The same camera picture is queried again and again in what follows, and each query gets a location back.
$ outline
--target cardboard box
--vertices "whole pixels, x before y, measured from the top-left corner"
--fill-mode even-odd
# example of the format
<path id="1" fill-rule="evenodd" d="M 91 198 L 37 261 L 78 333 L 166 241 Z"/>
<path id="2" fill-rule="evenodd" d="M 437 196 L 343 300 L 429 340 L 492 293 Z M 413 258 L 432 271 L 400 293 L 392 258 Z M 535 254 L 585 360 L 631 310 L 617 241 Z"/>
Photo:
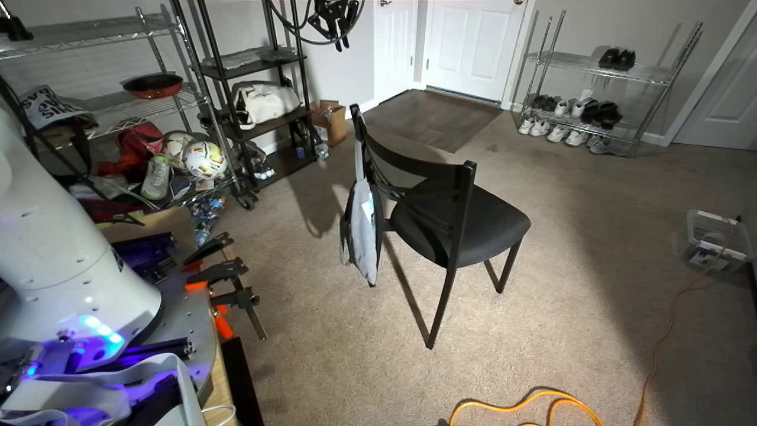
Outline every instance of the cardboard box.
<path id="1" fill-rule="evenodd" d="M 347 118 L 346 107 L 336 100 L 320 100 L 309 107 L 313 111 L 313 125 L 327 129 L 329 145 L 337 145 L 347 138 Z"/>

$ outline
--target chair backrest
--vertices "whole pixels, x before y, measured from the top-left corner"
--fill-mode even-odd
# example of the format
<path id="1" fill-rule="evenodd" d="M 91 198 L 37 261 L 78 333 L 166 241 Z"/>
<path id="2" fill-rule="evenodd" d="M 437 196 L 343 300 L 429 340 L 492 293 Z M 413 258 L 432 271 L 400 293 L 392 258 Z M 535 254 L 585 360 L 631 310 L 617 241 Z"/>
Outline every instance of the chair backrest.
<path id="1" fill-rule="evenodd" d="M 368 134 L 356 105 L 350 107 L 350 113 L 354 138 L 362 142 L 356 146 L 363 149 L 363 174 L 368 183 L 400 202 L 401 208 L 437 239 L 447 239 L 447 255 L 456 261 L 473 196 L 475 163 L 431 163 L 401 157 Z M 388 169 L 417 175 L 418 181 L 411 187 L 394 184 Z"/>

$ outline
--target white door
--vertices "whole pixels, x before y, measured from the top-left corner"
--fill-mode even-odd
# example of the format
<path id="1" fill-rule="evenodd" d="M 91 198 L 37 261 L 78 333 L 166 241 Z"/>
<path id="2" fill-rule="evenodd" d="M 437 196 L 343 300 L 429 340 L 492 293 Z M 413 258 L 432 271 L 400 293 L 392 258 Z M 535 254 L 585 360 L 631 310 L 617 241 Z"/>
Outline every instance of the white door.
<path id="1" fill-rule="evenodd" d="M 737 39 L 677 142 L 757 149 L 757 16 Z"/>
<path id="2" fill-rule="evenodd" d="M 374 2 L 374 100 L 386 103 L 413 86 L 418 0 Z"/>
<path id="3" fill-rule="evenodd" d="M 429 0 L 425 86 L 499 105 L 522 13 L 522 0 Z"/>

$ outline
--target black chair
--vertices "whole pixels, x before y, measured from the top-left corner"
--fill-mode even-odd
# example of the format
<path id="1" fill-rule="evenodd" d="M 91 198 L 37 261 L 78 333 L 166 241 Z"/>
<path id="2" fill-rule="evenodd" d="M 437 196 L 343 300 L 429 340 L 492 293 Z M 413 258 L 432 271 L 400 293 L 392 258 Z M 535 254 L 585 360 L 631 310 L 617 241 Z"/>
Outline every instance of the black chair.
<path id="1" fill-rule="evenodd" d="M 473 184 L 475 163 L 451 165 L 401 157 L 367 133 L 356 105 L 350 111 L 354 138 L 362 142 L 356 146 L 363 149 L 363 174 L 376 187 L 379 233 L 397 233 L 417 254 L 447 271 L 432 326 L 429 333 L 423 331 L 425 347 L 432 347 L 456 271 L 484 263 L 497 293 L 501 293 L 530 221 L 510 204 Z M 397 184 L 391 178 L 397 170 L 418 181 Z M 509 250 L 509 258 L 497 278 L 490 261 L 503 250 Z"/>

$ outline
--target chair seat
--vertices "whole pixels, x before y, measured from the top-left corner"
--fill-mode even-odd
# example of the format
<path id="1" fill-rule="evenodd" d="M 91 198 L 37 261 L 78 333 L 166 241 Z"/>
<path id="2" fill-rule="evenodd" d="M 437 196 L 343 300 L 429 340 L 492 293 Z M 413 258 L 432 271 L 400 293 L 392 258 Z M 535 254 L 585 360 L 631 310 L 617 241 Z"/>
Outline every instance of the chair seat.
<path id="1" fill-rule="evenodd" d="M 423 226 L 429 222 L 429 217 L 432 217 L 437 228 L 449 228 L 455 222 L 451 195 L 439 195 L 436 191 L 436 187 L 442 187 L 442 184 L 425 181 L 418 187 L 408 190 L 392 208 L 391 226 L 413 250 L 418 250 L 423 258 L 432 261 L 436 265 L 447 268 L 451 230 L 431 233 L 429 226 Z M 510 248 L 522 239 L 528 228 L 530 228 L 530 221 L 526 214 L 501 202 L 499 196 L 481 187 L 473 187 L 456 268 L 482 263 Z"/>

